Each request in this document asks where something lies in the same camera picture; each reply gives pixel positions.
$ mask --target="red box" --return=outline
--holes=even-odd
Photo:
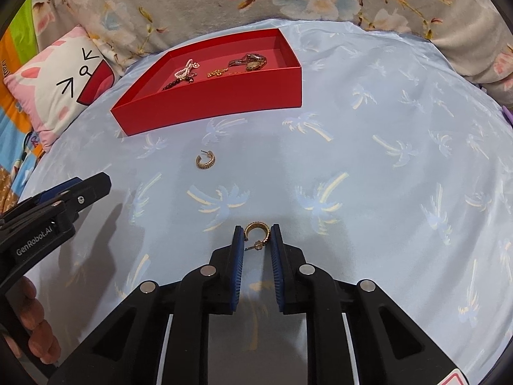
[[[246,53],[267,58],[259,71],[233,66]],[[168,90],[187,60],[199,63],[194,82]],[[254,30],[204,40],[167,52],[121,97],[111,112],[127,136],[170,124],[249,111],[301,107],[301,65],[279,29]]]

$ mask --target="pillow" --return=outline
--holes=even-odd
[[[46,152],[115,81],[114,71],[80,26],[4,80]]]

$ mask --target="fabric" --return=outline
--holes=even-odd
[[[513,329],[513,132],[501,108],[422,38],[267,20],[202,39],[269,27],[302,65],[301,108],[124,137],[110,109],[151,56],[36,168],[24,198],[75,176],[112,180],[30,274],[63,355],[141,282],[178,281],[235,225],[263,221],[335,279],[377,282],[478,384]],[[216,156],[207,171],[200,150]],[[213,385],[227,372],[230,383],[306,384],[305,321],[278,313],[268,250],[245,253],[237,313],[211,317],[209,343]]]
[[[43,153],[29,117],[3,80],[37,53],[31,7],[27,0],[0,40],[0,213],[16,204]]]
[[[149,53],[269,18],[412,32],[513,107],[513,36],[490,0],[34,0],[33,14],[40,48],[79,23],[120,73]]]
[[[114,71],[81,27],[74,28],[4,80],[30,116],[46,152],[114,81]]]

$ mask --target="jewelry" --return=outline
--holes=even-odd
[[[191,70],[195,68],[199,68],[199,63],[193,62],[192,59],[189,59],[185,65],[185,68],[180,69],[178,72],[174,73],[174,77],[176,79],[185,79],[191,73]]]
[[[258,53],[247,53],[241,59],[231,60],[228,63],[228,66],[241,66],[247,65],[249,62],[257,62],[257,61],[265,61],[267,62],[267,58],[263,55],[259,55]]]
[[[248,71],[248,72],[258,71],[259,69],[262,69],[266,65],[266,63],[267,63],[266,59],[248,62],[246,64],[246,71]]]
[[[206,154],[207,157],[209,157],[210,160],[207,163],[202,164],[201,163],[201,155],[198,155],[197,158],[196,158],[196,166],[198,168],[200,168],[200,169],[208,169],[208,168],[211,168],[212,166],[214,166],[214,164],[215,164],[215,156],[212,153],[212,151],[209,150],[208,152],[205,152],[204,150],[202,150],[201,152]]]
[[[166,85],[162,91],[164,90],[168,90],[170,88],[173,88],[175,85],[181,83],[182,81],[187,81],[188,83],[192,83],[194,82],[194,78],[197,74],[190,74],[189,76],[186,76],[185,78],[182,78],[182,79],[175,79],[175,81],[173,82],[170,82],[168,85]]]
[[[262,248],[266,245],[266,243],[269,241],[269,236],[271,235],[271,229],[269,226],[261,221],[255,221],[251,224],[248,224],[248,226],[244,229],[244,241],[247,242],[248,234],[253,229],[262,229],[265,232],[265,238],[263,240],[257,240],[253,246],[247,247],[244,249],[244,251],[249,251],[251,249],[256,249],[258,251],[261,251]]]
[[[213,76],[221,76],[223,73],[225,73],[228,70],[228,68],[225,69],[216,69],[215,71],[209,72],[207,74],[207,78],[211,78]]]

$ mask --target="human hand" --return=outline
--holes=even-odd
[[[45,310],[37,300],[34,284],[27,278],[21,280],[21,291],[25,298],[20,310],[20,320],[26,329],[32,332],[29,349],[44,364],[54,364],[61,356],[61,346],[53,335],[52,327],[45,320]],[[5,340],[17,358],[21,358],[21,350],[11,337]]]

